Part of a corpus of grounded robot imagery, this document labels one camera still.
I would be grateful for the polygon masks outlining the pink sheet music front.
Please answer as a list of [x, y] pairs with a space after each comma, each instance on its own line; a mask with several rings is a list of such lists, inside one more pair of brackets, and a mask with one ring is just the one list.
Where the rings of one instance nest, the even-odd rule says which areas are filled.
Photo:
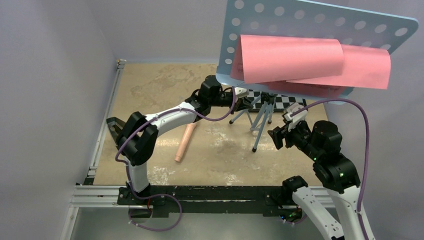
[[336, 39], [242, 34], [230, 77], [262, 84], [338, 76], [344, 60]]

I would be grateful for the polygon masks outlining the pink sheet music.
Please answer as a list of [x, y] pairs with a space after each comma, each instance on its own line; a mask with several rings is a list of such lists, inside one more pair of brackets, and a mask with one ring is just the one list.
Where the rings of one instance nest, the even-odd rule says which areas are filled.
[[270, 90], [319, 98], [335, 98], [347, 88], [386, 90], [391, 73], [391, 57], [386, 49], [346, 45], [342, 46], [344, 63], [341, 75], [276, 81]]
[[344, 60], [336, 39], [242, 34], [230, 77], [262, 84], [338, 76]]

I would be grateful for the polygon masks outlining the light blue music stand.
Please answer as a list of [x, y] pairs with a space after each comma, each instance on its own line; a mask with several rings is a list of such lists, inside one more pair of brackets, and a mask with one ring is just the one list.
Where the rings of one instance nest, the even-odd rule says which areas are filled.
[[306, 38], [333, 37], [344, 44], [384, 47], [392, 54], [419, 28], [417, 19], [311, 0], [229, 0], [216, 79], [224, 85], [263, 92], [230, 76], [241, 34]]

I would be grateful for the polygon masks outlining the pink sheet music back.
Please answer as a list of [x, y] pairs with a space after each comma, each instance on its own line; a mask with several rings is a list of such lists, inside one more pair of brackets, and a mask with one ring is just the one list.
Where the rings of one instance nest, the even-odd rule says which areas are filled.
[[335, 98], [347, 88], [386, 90], [391, 73], [391, 57], [386, 49], [346, 45], [342, 46], [344, 63], [341, 75], [276, 81], [270, 90], [319, 98]]

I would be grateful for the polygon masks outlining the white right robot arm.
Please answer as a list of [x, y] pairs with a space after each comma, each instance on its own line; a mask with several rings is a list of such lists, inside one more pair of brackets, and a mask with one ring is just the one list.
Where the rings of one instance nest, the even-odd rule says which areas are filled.
[[341, 153], [342, 135], [334, 123], [320, 120], [309, 128], [302, 120], [293, 129], [286, 124], [267, 133], [277, 149], [296, 147], [313, 160], [313, 171], [329, 194], [339, 219], [336, 220], [316, 199], [301, 176], [282, 182], [280, 196], [284, 202], [299, 206], [326, 240], [375, 239], [365, 210], [359, 209], [361, 182], [358, 171]]

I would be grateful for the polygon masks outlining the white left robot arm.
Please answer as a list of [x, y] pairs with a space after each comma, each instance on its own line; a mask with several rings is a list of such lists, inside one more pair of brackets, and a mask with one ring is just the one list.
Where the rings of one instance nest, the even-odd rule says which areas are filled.
[[107, 128], [118, 150], [115, 160], [125, 164], [130, 199], [138, 205], [149, 199], [151, 184], [147, 162], [153, 155], [158, 137], [177, 127], [209, 120], [208, 114], [213, 107], [228, 107], [228, 115], [251, 109], [248, 95], [248, 89], [224, 89], [215, 75], [208, 75], [188, 98], [168, 110], [147, 115], [136, 111], [127, 121], [107, 118]]

